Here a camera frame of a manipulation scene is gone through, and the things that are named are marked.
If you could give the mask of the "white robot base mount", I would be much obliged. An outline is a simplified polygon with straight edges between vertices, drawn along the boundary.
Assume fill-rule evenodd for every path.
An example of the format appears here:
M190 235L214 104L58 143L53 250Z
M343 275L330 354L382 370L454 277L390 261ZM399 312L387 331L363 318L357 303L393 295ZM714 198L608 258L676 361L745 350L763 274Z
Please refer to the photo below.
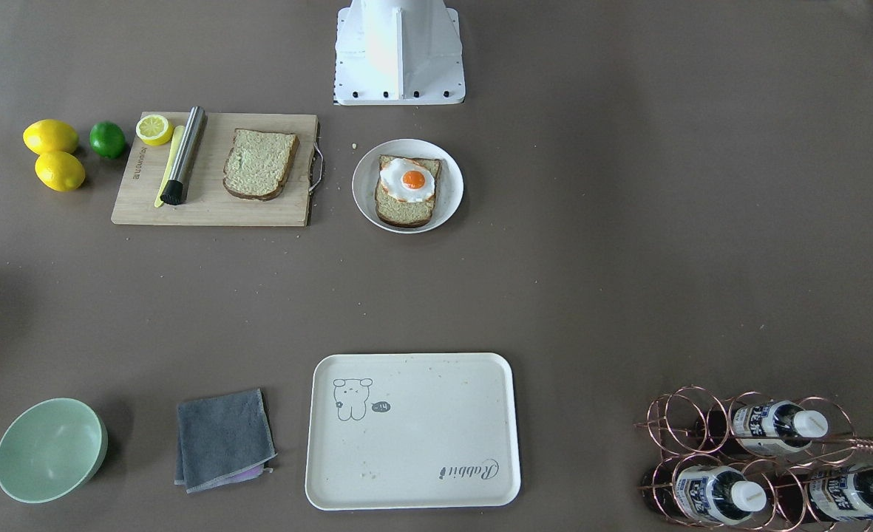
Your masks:
M340 106L464 102L459 13L443 1L353 1L337 13L333 101Z

